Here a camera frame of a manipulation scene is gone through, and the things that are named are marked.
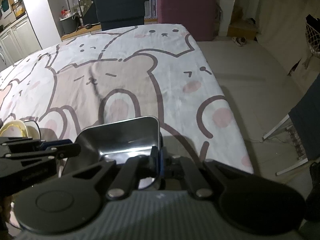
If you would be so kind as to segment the person left hand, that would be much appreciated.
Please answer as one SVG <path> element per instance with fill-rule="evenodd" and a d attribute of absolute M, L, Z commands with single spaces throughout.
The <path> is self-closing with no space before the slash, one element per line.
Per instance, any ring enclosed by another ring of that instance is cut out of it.
<path fill-rule="evenodd" d="M 8 227 L 6 223 L 10 221 L 10 212 L 11 212 L 11 202 L 12 202 L 13 197 L 8 196 L 8 197 L 1 197 L 1 202 L 0 202 L 0 231 L 1 231 L 1 239 L 3 240 L 9 240 L 9 239 L 14 239 L 12 235 L 9 234 Z"/>

